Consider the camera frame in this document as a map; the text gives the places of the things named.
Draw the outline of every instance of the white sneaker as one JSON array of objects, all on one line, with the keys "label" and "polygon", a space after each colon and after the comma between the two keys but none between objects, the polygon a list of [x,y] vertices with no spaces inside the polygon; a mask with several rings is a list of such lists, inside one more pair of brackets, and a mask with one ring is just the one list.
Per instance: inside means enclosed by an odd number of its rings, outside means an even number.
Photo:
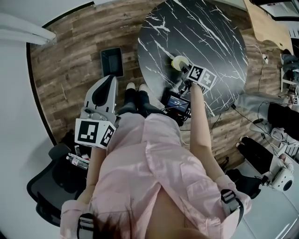
[{"label": "white sneaker", "polygon": [[127,84],[127,88],[126,88],[126,90],[127,89],[134,89],[134,90],[136,90],[136,88],[135,88],[135,84],[133,83],[133,82],[130,82],[129,84]]},{"label": "white sneaker", "polygon": [[242,142],[242,139],[245,138],[245,137],[248,138],[248,136],[241,136],[241,137],[239,138],[239,141]]},{"label": "white sneaker", "polygon": [[141,84],[139,86],[139,88],[138,88],[138,91],[145,91],[145,92],[147,92],[147,90],[148,90],[148,87],[147,87],[146,84]]}]

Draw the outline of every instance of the black strap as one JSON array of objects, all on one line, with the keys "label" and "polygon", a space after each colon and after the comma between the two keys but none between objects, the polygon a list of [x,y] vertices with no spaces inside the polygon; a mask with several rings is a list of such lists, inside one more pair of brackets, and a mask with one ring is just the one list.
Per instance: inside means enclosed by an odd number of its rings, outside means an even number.
[{"label": "black strap", "polygon": [[236,197],[236,194],[230,189],[221,190],[221,200],[224,204],[227,205],[227,207],[229,207],[230,213],[233,213],[235,210],[239,209],[239,220],[238,220],[238,225],[239,225],[244,215],[243,203],[240,201],[240,199]]},{"label": "black strap", "polygon": [[93,231],[92,214],[82,214],[78,220],[77,238],[80,239],[80,230]]},{"label": "black strap", "polygon": [[238,199],[237,197],[235,198],[236,199],[236,201],[239,203],[239,205],[240,205],[240,207],[239,207],[239,209],[240,209],[240,213],[239,213],[239,221],[238,221],[238,225],[239,225],[239,223],[241,222],[241,220],[242,220],[242,217],[244,216],[244,205],[243,205],[243,203],[240,201],[240,199]]}]

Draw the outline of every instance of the round table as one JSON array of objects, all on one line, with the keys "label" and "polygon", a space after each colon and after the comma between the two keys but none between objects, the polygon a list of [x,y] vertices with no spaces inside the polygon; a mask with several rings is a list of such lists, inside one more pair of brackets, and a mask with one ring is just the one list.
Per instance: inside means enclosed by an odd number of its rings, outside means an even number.
[{"label": "round table", "polygon": [[208,117],[227,110],[243,92],[248,59],[242,35],[215,5],[203,0],[167,0],[144,20],[138,38],[138,60],[145,82],[161,100],[166,88],[176,91],[181,72],[171,57],[211,71],[216,80],[204,91]]}]

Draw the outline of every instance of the wooden floor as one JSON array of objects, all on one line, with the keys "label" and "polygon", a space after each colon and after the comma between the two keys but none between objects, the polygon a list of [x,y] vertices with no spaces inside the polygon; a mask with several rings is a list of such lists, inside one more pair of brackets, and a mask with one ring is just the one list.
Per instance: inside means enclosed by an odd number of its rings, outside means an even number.
[{"label": "wooden floor", "polygon": [[[118,0],[78,10],[53,23],[48,30],[57,38],[44,46],[31,46],[34,81],[47,122],[57,141],[74,129],[75,119],[80,115],[88,89],[103,77],[100,51],[121,47],[124,76],[119,78],[118,107],[123,102],[128,82],[139,85],[144,82],[137,58],[138,32],[146,15],[161,0]],[[245,11],[226,4],[213,2],[240,30],[251,27]],[[268,54],[269,63],[263,67],[260,91],[277,95],[280,90],[280,51],[271,43],[260,43],[251,34],[242,34],[248,45],[249,68],[246,92],[255,92],[261,76],[263,58],[255,45]],[[256,114],[238,111],[250,120]],[[219,163],[229,157],[229,167],[243,161],[235,144],[242,135],[248,135],[264,146],[268,144],[261,135],[249,130],[250,122],[236,111],[209,119],[213,154]],[[190,122],[182,127],[190,129]],[[182,131],[182,139],[188,148],[190,131]]]}]

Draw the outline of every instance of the water bottle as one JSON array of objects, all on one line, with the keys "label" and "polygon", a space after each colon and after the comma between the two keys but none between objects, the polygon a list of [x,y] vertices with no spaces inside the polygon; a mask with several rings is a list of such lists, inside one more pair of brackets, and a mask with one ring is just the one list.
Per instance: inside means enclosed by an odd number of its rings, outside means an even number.
[{"label": "water bottle", "polygon": [[75,158],[69,157],[69,156],[67,156],[66,159],[68,161],[70,161],[73,165],[75,165],[75,166],[77,166],[77,167],[79,167],[81,169],[84,169],[84,170],[88,169],[88,163],[85,163],[85,162],[83,162],[83,161],[81,161],[79,159],[75,159]]}]

